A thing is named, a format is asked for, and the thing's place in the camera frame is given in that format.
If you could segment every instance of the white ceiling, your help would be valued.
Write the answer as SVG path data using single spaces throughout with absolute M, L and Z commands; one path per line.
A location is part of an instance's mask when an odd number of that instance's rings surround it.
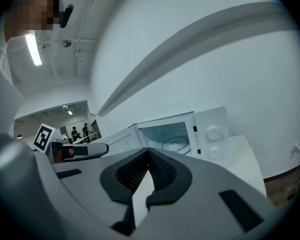
M 61 106 L 61 107 L 57 107 L 54 109 L 41 111 L 39 113 L 20 117 L 20 118 L 14 120 L 14 127 L 16 128 L 16 127 L 31 123 L 33 121 L 41 120 L 46 117 L 62 116 L 62 115 L 69 116 L 68 111 L 71 111 L 75 115 L 78 113 L 85 112 L 87 109 L 88 109 L 88 105 L 86 102 L 78 103 L 78 104 L 74 104 L 74 105 L 68 105 L 68 108 Z
M 35 84 L 36 81 L 44 82 L 52 78 L 87 78 L 89 76 L 100 33 L 120 0 L 93 0 L 87 11 L 90 1 L 63 0 L 65 7 L 69 4 L 74 6 L 67 26 L 60 28 L 58 25 L 54 25 L 53 30 L 36 34 L 39 52 L 43 51 L 40 55 L 42 65 L 34 65 L 24 37 L 9 42 L 7 54 L 14 83 L 22 85 L 26 82 L 33 82 Z M 77 40 L 81 26 L 80 39 L 92 42 L 79 42 L 77 67 L 78 42 L 72 41 L 70 47 L 64 48 L 62 41 Z

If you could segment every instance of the person wearing black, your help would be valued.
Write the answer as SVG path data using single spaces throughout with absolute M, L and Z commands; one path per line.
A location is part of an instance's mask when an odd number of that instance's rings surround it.
M 71 132 L 71 136 L 72 136 L 72 139 L 73 139 L 73 141 L 75 142 L 77 139 L 80 139 L 80 136 L 79 136 L 79 134 L 80 133 L 78 133 L 77 131 L 76 131 L 76 127 L 72 127 L 72 132 Z
M 87 126 L 88 124 L 87 123 L 85 123 L 84 124 L 84 127 L 83 127 L 83 134 L 85 134 L 85 136 L 87 137 L 88 135 L 89 135 L 89 131 L 88 131 L 88 126 Z

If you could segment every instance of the brown floor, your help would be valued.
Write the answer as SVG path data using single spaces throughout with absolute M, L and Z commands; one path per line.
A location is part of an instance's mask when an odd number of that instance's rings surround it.
M 289 199 L 292 200 L 295 196 L 297 196 L 300 190 L 300 182 L 298 181 L 299 177 L 300 167 L 297 172 L 293 171 L 278 179 L 265 182 L 265 190 L 268 199 L 270 199 L 271 202 L 278 208 L 287 205 Z

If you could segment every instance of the fluorescent light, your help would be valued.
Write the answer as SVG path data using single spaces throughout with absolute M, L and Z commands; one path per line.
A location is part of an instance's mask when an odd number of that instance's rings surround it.
M 34 65 L 42 65 L 35 34 L 27 34 L 25 36 L 25 39 L 26 43 L 28 44 L 28 48 L 33 59 Z

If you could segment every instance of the plug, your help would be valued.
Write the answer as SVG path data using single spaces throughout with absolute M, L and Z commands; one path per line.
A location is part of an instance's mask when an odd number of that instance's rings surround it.
M 300 145 L 299 145 L 299 143 L 296 143 L 292 146 L 291 154 L 293 154 L 294 152 L 297 152 L 298 154 L 300 154 Z

